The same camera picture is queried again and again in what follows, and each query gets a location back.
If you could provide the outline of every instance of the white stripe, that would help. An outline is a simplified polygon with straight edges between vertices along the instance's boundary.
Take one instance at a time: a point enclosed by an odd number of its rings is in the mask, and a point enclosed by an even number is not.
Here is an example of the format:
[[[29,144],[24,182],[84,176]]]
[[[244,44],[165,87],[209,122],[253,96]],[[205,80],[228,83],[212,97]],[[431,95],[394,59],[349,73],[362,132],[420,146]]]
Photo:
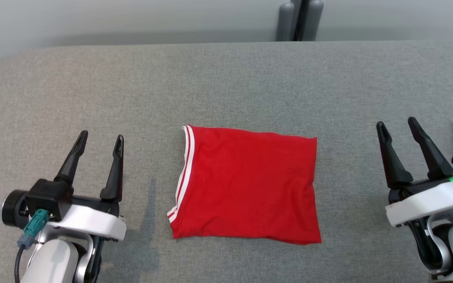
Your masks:
[[[178,213],[174,213],[174,215],[172,215],[171,217],[169,217],[169,221],[172,223],[174,221],[174,219],[176,219],[176,216],[178,215]]]
[[[183,127],[186,136],[186,148],[185,148],[185,166],[181,175],[179,176],[178,181],[178,188],[176,189],[176,206],[174,206],[171,211],[167,213],[167,217],[174,213],[171,217],[169,217],[169,221],[172,223],[176,217],[178,216],[179,207],[181,202],[183,201],[183,197],[185,196],[186,188],[188,187],[188,183],[190,182],[190,175],[192,171],[192,163],[193,163],[193,155],[195,152],[195,136],[192,131],[192,127],[185,126]]]
[[[183,186],[181,187],[181,193],[178,196],[178,211],[179,206],[181,206],[181,202],[183,201],[183,197],[186,193],[186,188],[188,187],[188,183],[190,182],[190,174],[192,172],[192,164],[193,164],[193,154],[195,152],[195,137],[193,135],[192,127],[187,126],[188,130],[190,131],[190,156],[188,158],[188,162],[186,163],[186,170],[185,170],[185,179],[183,180]]]
[[[177,206],[171,208],[171,210],[167,213],[167,217],[169,217],[169,215],[171,215],[171,213],[173,213],[177,208],[178,208]]]
[[[188,140],[188,133],[186,131],[186,127],[183,126],[183,130],[185,131],[185,165],[183,165],[183,170],[181,171],[181,175],[179,175],[178,180],[178,188],[176,188],[176,204],[178,203],[178,192],[179,188],[181,187],[181,181],[183,180],[183,174],[185,173],[187,158],[188,158],[188,146],[190,141]]]

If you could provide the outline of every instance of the teal connector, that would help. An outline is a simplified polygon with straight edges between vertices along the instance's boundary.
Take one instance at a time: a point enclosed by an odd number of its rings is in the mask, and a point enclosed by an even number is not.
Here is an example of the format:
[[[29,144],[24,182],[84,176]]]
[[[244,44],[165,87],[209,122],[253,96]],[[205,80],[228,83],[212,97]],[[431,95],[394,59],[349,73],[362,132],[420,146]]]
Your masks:
[[[49,220],[50,216],[48,215],[48,211],[38,209],[36,213],[34,213],[31,221],[24,228],[24,234],[17,241],[17,245],[19,247],[23,245],[24,249],[29,249],[34,243],[34,238],[36,238]]]

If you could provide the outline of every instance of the cable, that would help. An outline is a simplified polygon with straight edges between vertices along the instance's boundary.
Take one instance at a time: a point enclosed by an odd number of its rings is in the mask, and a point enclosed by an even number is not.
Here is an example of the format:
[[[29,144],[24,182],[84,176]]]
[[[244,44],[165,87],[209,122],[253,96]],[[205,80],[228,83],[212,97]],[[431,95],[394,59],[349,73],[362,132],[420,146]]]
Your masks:
[[[20,246],[20,249],[18,249],[17,257],[15,258],[15,283],[20,283],[20,276],[18,275],[18,268],[20,266],[20,258],[22,257],[22,252],[24,251],[25,246],[22,245]]]
[[[34,238],[38,233],[45,227],[45,224],[50,220],[48,211],[44,209],[38,209],[34,213],[31,221],[24,228],[24,233],[17,241],[19,246],[17,257],[15,258],[15,283],[20,283],[20,276],[18,275],[18,266],[20,265],[20,258],[22,252],[28,250],[34,243]]]

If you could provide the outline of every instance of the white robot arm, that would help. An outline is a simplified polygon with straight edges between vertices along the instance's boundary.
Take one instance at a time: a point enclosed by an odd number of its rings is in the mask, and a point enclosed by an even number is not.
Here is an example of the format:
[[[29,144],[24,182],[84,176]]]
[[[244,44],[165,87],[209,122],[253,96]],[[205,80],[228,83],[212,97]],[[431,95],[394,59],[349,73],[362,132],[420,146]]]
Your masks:
[[[377,132],[390,188],[385,211],[391,225],[408,226],[412,231],[429,281],[453,282],[453,168],[415,118],[409,118],[408,124],[426,159],[429,179],[413,181],[391,146],[387,128],[379,122]]]
[[[24,249],[36,244],[22,283],[95,283],[106,241],[122,241],[126,225],[119,215],[122,199],[123,145],[118,136],[106,188],[99,199],[73,195],[72,182],[88,132],[82,131],[53,181],[40,179],[29,190],[15,190],[2,206],[2,220],[24,230],[18,241],[15,281]],[[85,240],[83,247],[74,239]]]

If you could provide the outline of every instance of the red and white cloth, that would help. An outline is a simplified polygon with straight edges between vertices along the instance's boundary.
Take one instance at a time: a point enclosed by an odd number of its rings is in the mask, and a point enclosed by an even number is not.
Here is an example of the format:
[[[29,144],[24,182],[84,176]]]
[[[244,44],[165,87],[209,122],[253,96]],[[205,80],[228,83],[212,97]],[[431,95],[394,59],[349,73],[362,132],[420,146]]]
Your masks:
[[[313,191],[317,138],[187,125],[173,236],[320,243]]]

